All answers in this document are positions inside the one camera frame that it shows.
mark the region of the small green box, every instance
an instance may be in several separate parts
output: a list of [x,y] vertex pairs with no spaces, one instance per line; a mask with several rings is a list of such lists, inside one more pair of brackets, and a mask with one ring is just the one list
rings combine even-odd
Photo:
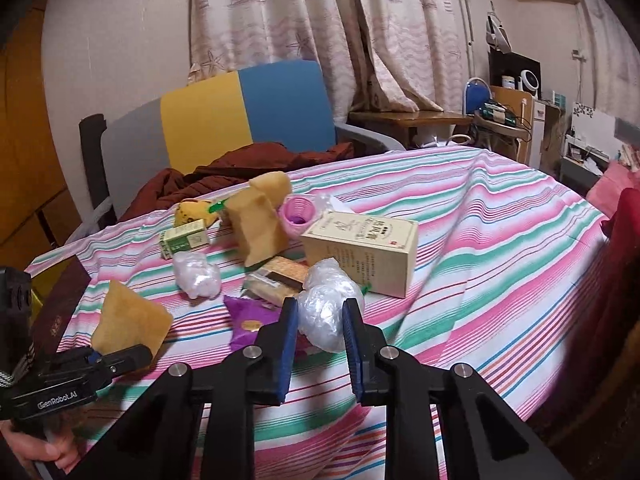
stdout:
[[204,220],[167,229],[160,234],[160,249],[165,260],[171,259],[175,253],[191,251],[205,245],[209,245],[209,235]]

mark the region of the purple packet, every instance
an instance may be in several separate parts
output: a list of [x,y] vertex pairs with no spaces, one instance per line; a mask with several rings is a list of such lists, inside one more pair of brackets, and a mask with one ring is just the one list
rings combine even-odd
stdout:
[[225,296],[222,301],[231,316],[234,328],[229,343],[232,352],[254,344],[260,327],[275,323],[280,317],[279,309],[271,310],[266,308],[261,301],[251,298]]

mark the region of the silver screw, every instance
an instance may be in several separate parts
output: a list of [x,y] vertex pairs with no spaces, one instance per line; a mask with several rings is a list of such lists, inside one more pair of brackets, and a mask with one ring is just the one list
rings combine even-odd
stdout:
[[262,355],[262,348],[256,345],[245,346],[242,355],[249,359],[257,359]]
[[395,346],[385,346],[380,349],[380,355],[385,359],[395,359],[400,352]]
[[188,369],[189,367],[184,363],[174,363],[169,366],[169,375],[173,377],[182,377],[185,373],[187,373]]
[[456,375],[464,378],[471,377],[474,374],[474,369],[465,363],[458,363],[453,367],[453,371]]

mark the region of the striped tablecloth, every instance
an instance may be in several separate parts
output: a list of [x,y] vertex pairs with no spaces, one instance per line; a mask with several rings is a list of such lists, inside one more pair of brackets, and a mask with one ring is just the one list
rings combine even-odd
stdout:
[[[297,192],[329,192],[356,212],[420,223],[408,297],[366,296],[366,322],[390,343],[425,364],[471,364],[523,418],[545,400],[566,336],[595,296],[605,243],[599,211],[543,173],[472,148],[387,153],[290,177]],[[28,269],[36,274],[75,253],[91,275],[61,349],[89,344],[109,280],[174,316],[155,369],[142,380],[121,378],[88,410],[89,444],[171,363],[197,368],[229,352],[222,295],[188,300],[160,256],[159,233],[172,222],[172,210],[154,212],[44,254]],[[244,269],[233,233],[214,225],[209,234],[223,294],[238,295]],[[286,255],[304,258],[300,245]],[[255,449],[260,479],[382,479],[385,410],[355,403],[345,354],[296,358],[286,403],[257,409]]]

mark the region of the curtain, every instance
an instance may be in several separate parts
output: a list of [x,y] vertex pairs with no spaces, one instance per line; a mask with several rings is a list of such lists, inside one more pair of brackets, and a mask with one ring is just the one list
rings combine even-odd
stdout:
[[640,54],[605,0],[583,0],[591,35],[595,107],[640,126]]
[[295,58],[319,62],[336,120],[462,108],[452,0],[191,0],[191,81]]

